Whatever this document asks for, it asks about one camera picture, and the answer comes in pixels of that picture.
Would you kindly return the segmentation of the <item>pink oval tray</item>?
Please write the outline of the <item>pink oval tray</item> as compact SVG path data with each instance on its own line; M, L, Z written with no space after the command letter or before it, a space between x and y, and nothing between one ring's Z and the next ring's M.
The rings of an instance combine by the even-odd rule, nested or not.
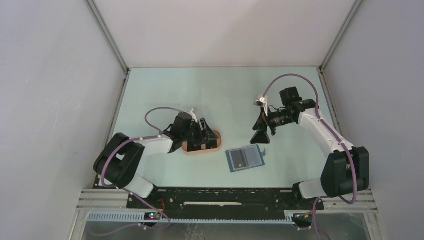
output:
M194 146L186 141L181 146L183 153L186 155L200 155L218 152L222 146L222 136L218 130L213 129L212 131L217 136L216 140L211 140L208 143L199 146Z

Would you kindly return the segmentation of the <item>blue card holder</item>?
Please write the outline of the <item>blue card holder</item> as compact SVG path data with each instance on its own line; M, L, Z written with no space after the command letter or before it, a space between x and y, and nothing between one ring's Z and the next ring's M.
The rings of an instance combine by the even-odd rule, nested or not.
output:
M265 165L266 149L261 150L258 144L227 150L225 154L231 173Z

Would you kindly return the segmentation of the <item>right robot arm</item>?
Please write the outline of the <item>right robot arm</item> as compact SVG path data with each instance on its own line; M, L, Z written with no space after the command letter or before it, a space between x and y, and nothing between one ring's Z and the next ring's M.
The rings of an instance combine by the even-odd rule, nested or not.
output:
M304 209L312 198L337 198L365 191L369 188L370 153L365 147L356 147L339 134L323 117L313 99L302 99L296 87L280 91L282 107L272 111L268 98L258 95L254 105L260 107L259 117L253 126L251 144L269 144L271 131L296 123L305 129L327 157L321 176L296 183L291 204Z

